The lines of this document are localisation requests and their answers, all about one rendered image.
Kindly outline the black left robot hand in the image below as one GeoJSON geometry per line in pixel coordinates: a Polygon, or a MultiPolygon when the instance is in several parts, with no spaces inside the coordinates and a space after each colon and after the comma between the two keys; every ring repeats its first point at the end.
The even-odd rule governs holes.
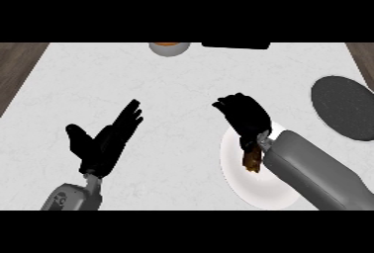
{"type": "Polygon", "coordinates": [[[96,137],[92,137],[79,125],[65,126],[70,151],[80,158],[79,172],[83,175],[91,174],[102,179],[111,173],[127,141],[144,120],[139,106],[141,102],[133,99],[114,123],[104,127],[96,137]]]}

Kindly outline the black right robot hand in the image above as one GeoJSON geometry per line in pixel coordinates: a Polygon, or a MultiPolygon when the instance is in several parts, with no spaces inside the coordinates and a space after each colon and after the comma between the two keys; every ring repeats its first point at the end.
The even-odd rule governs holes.
{"type": "Polygon", "coordinates": [[[243,93],[219,98],[212,106],[225,115],[228,123],[240,135],[240,146],[250,152],[261,133],[272,133],[271,116],[258,101],[243,93]]]}

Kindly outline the brown sweet potato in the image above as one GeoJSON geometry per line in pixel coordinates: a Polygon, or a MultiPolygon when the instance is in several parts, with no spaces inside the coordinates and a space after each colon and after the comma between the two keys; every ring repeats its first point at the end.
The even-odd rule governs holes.
{"type": "Polygon", "coordinates": [[[244,152],[243,156],[243,166],[250,172],[261,172],[262,165],[262,148],[259,145],[255,145],[250,151],[244,152]]]}

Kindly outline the white round plate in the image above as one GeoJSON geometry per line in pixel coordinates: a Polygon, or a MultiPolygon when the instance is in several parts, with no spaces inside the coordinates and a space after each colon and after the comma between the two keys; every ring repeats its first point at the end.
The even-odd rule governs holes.
{"type": "Polygon", "coordinates": [[[299,200],[299,192],[277,177],[265,165],[261,172],[250,172],[243,166],[240,135],[229,127],[221,141],[221,169],[228,185],[240,199],[255,208],[278,211],[299,200]]]}

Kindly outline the dark grey round pan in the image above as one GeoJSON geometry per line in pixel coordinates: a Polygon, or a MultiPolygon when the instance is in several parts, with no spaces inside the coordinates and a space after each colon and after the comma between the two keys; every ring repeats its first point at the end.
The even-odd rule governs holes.
{"type": "Polygon", "coordinates": [[[312,84],[312,107],[326,125],[345,137],[374,141],[374,93],[343,76],[312,84]]]}

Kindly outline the black flat appliance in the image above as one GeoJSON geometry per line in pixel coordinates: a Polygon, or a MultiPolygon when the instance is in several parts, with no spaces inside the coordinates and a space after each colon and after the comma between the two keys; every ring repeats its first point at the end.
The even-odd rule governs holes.
{"type": "Polygon", "coordinates": [[[204,47],[235,48],[235,49],[268,49],[269,42],[203,42],[204,47]]]}

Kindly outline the grey bowl with orange contents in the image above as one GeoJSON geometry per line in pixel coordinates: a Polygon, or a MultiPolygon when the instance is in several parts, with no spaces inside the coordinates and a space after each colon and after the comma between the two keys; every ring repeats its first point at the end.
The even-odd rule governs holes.
{"type": "Polygon", "coordinates": [[[164,57],[173,57],[181,55],[190,48],[190,43],[188,42],[179,42],[178,44],[173,45],[160,45],[156,44],[154,42],[150,43],[150,49],[151,51],[164,57]]]}

